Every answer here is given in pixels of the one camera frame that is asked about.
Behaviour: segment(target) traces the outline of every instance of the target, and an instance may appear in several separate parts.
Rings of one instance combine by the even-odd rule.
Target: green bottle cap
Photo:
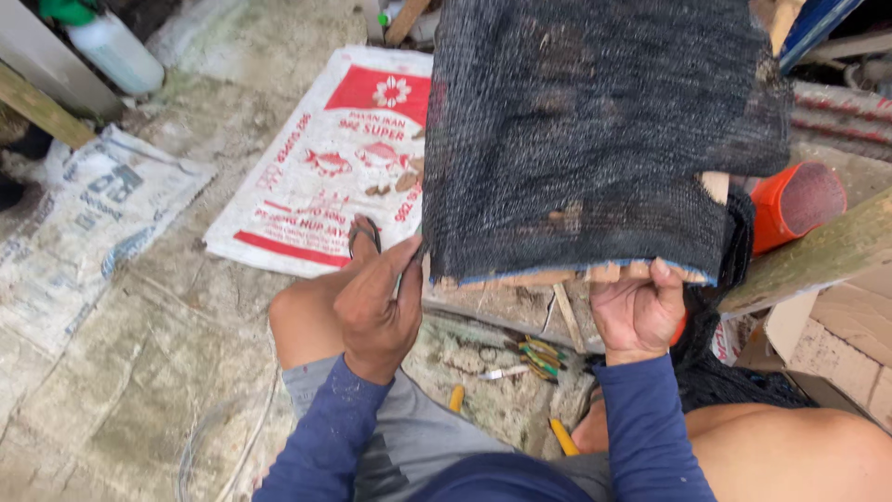
[[[62,24],[83,26],[96,17],[95,0],[40,0],[40,16]]]

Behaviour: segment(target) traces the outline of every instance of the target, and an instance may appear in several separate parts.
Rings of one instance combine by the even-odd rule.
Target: white plastic bottle
[[[71,43],[122,91],[139,96],[161,88],[164,67],[116,16],[67,28]]]
[[[40,15],[64,25],[71,43],[127,94],[164,83],[164,67],[114,14],[97,14],[95,0],[40,0]]]

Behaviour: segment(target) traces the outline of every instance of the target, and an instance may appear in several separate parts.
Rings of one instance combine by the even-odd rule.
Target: man's left hand
[[[387,385],[421,326],[421,264],[415,235],[370,260],[334,300],[343,326],[344,362],[363,380]],[[392,298],[400,279],[400,290]]]

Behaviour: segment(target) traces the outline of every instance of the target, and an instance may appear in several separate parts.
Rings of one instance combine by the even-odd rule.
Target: orange bucket
[[[846,191],[827,165],[806,161],[766,178],[750,194],[756,206],[753,256],[766,253],[846,211]]]

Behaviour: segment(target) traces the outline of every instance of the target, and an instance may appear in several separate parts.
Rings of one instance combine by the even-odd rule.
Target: yellow handle
[[[573,439],[570,438],[570,435],[566,433],[564,425],[562,425],[561,422],[558,421],[558,419],[551,419],[551,429],[555,432],[555,436],[557,436],[557,442],[560,443],[560,447],[564,449],[564,455],[579,455],[579,448],[577,448],[576,444],[573,443]]]
[[[461,411],[461,402],[465,400],[465,386],[456,385],[452,388],[452,396],[449,398],[449,409],[458,413]]]

